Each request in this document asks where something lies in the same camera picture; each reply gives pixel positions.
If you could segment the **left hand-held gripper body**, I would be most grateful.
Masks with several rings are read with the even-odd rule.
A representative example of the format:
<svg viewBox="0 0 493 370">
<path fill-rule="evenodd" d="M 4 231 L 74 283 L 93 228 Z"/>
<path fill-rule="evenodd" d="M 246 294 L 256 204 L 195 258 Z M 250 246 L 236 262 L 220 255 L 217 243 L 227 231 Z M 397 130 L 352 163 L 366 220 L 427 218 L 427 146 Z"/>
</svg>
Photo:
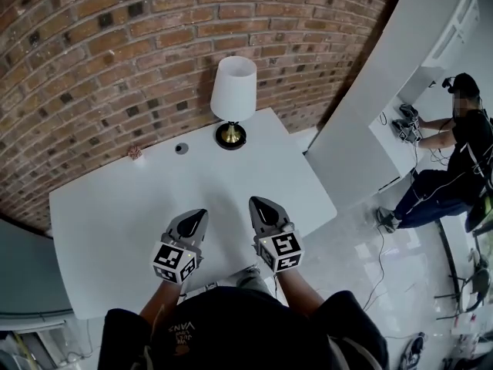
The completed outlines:
<svg viewBox="0 0 493 370">
<path fill-rule="evenodd" d="M 173 284 L 183 284 L 203 260 L 202 243 L 164 232 L 151 253 L 150 265 L 155 275 Z"/>
</svg>

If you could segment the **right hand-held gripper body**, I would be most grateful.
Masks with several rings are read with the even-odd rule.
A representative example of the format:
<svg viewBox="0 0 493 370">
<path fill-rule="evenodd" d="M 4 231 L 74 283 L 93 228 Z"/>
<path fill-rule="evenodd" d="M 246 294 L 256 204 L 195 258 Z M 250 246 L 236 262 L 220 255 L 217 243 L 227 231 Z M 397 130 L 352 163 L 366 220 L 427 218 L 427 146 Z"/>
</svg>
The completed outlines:
<svg viewBox="0 0 493 370">
<path fill-rule="evenodd" d="M 292 222 L 255 236 L 254 248 L 274 274 L 298 267 L 304 257 L 304 243 Z"/>
</svg>

